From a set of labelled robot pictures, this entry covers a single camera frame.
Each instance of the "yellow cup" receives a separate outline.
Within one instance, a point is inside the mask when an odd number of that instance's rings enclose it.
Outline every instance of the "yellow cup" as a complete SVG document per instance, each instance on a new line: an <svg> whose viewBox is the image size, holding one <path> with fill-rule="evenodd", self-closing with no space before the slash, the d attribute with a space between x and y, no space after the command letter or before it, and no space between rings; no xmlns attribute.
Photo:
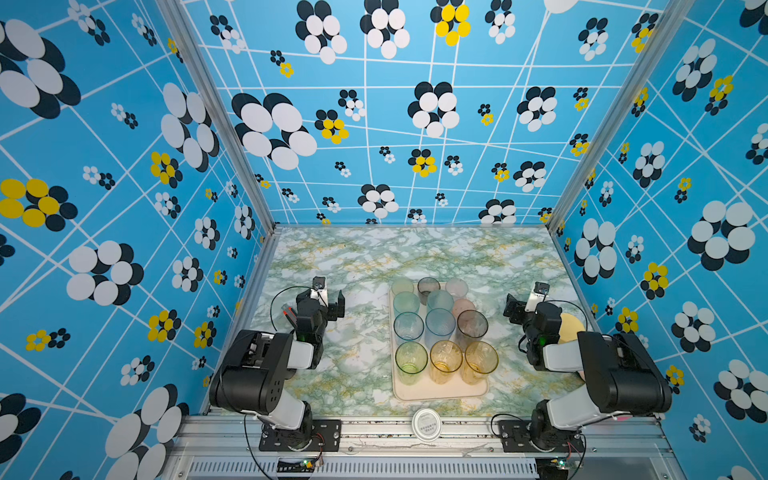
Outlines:
<svg viewBox="0 0 768 480"><path fill-rule="evenodd" d="M498 367L496 350L485 342L473 342L464 353L462 380L468 385L480 383Z"/></svg>
<svg viewBox="0 0 768 480"><path fill-rule="evenodd" d="M441 340L429 351L429 378L442 385L462 366L462 350L450 340Z"/></svg>

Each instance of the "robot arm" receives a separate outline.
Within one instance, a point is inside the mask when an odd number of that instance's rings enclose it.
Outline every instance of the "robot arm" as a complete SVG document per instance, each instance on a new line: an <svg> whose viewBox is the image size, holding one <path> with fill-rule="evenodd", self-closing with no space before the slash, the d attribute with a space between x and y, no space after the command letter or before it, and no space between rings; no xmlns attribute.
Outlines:
<svg viewBox="0 0 768 480"><path fill-rule="evenodd" d="M325 278L316 276L313 288L296 296L295 311L285 312L293 333L241 330L214 375L210 404L238 413L256 415L276 430L281 442L302 448L312 435L312 409L289 392L283 383L297 369L315 369L323 354L323 336L329 321L344 317L344 295L328 303Z"/></svg>
<svg viewBox="0 0 768 480"><path fill-rule="evenodd" d="M530 426L534 445L551 449L571 439L582 426L616 415L666 412L672 392L640 340L625 333L579 332L577 340L558 343L562 309L545 301L549 288L543 285L534 285L525 307L507 295L505 316L510 323L522 325L528 341L526 356L534 368L583 371L586 383L566 396L536 405Z"/></svg>
<svg viewBox="0 0 768 480"><path fill-rule="evenodd" d="M556 372L584 371L585 385L536 405L531 440L542 450L567 441L584 425L616 415L666 412L672 392L635 335L579 332L578 340L544 347Z"/></svg>

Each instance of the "drinking glass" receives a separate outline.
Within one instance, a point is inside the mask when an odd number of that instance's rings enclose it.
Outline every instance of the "drinking glass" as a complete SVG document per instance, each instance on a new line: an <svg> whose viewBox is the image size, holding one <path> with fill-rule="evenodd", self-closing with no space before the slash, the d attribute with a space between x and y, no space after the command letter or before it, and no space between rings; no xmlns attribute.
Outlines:
<svg viewBox="0 0 768 480"><path fill-rule="evenodd" d="M395 335L397 344L418 341L424 333L424 320L414 312L400 313L395 318Z"/></svg>
<svg viewBox="0 0 768 480"><path fill-rule="evenodd" d="M394 280L392 280L392 294L397 295L398 293L402 292L408 292L413 293L413 282L409 278L405 278L404 276L396 276Z"/></svg>
<svg viewBox="0 0 768 480"><path fill-rule="evenodd" d="M473 342L464 352L462 380L468 385L480 383L498 366L496 350L485 342Z"/></svg>
<svg viewBox="0 0 768 480"><path fill-rule="evenodd" d="M441 340L429 350L429 378L442 385L462 366L462 350L450 340Z"/></svg>
<svg viewBox="0 0 768 480"><path fill-rule="evenodd" d="M435 290L427 296L427 311L442 308L450 310L453 308L453 297L445 290Z"/></svg>
<svg viewBox="0 0 768 480"><path fill-rule="evenodd" d="M479 341L488 332L488 320L477 310L466 310L456 319L456 343L467 350L470 343Z"/></svg>
<svg viewBox="0 0 768 480"><path fill-rule="evenodd" d="M450 293L453 296L454 300L458 300L460 298L464 298L467 296L467 292L469 291L469 287L467 286L467 283L460 279L460 278L451 278L447 282L445 282L445 291Z"/></svg>
<svg viewBox="0 0 768 480"><path fill-rule="evenodd" d="M428 349L440 340L450 340L456 328L456 319L453 318L453 314L442 308L436 308L427 313L424 323L427 327L424 341Z"/></svg>
<svg viewBox="0 0 768 480"><path fill-rule="evenodd" d="M392 302L395 307L395 317L400 313L405 312L419 312L419 298L413 293L401 292L395 295L395 300Z"/></svg>
<svg viewBox="0 0 768 480"><path fill-rule="evenodd" d="M417 286L417 290L419 291L419 300L421 300L422 305L427 304L427 296L434 292L435 290L440 290L440 282L433 279L430 276L425 276L421 280L419 280L419 285Z"/></svg>
<svg viewBox="0 0 768 480"><path fill-rule="evenodd" d="M427 366L427 351L421 343L405 342L395 351L395 363L400 381L413 385L419 381L419 374Z"/></svg>
<svg viewBox="0 0 768 480"><path fill-rule="evenodd" d="M453 316L455 318L458 318L458 316L461 315L462 312L465 312L467 310L476 310L475 304L470 302L466 298L460 298L453 303L453 309L451 310L451 313L453 313Z"/></svg>

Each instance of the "blue cup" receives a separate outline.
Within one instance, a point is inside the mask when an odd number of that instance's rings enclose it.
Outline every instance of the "blue cup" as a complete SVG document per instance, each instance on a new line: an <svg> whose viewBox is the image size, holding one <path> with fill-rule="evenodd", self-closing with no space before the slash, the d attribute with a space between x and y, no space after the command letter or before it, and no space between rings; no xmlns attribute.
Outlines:
<svg viewBox="0 0 768 480"><path fill-rule="evenodd" d="M440 340L450 340L456 328L456 319L448 310L436 308L427 313L424 341L427 350Z"/></svg>
<svg viewBox="0 0 768 480"><path fill-rule="evenodd" d="M453 309L453 295L445 290L435 290L427 296L427 311L442 308L443 310Z"/></svg>
<svg viewBox="0 0 768 480"><path fill-rule="evenodd" d="M395 295L395 300L392 302L392 305L395 307L395 318L397 318L400 313L418 313L420 302L419 298L414 293L401 292Z"/></svg>
<svg viewBox="0 0 768 480"><path fill-rule="evenodd" d="M405 342L418 342L424 333L424 320L413 312L400 313L395 318L397 345Z"/></svg>

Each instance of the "round lid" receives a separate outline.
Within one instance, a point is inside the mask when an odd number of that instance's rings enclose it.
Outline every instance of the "round lid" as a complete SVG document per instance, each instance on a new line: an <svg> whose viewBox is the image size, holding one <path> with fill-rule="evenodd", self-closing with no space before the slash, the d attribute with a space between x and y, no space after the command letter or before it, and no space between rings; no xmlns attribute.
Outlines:
<svg viewBox="0 0 768 480"><path fill-rule="evenodd" d="M432 409L421 409L413 416L413 432L422 442L433 442L442 431L440 415Z"/></svg>

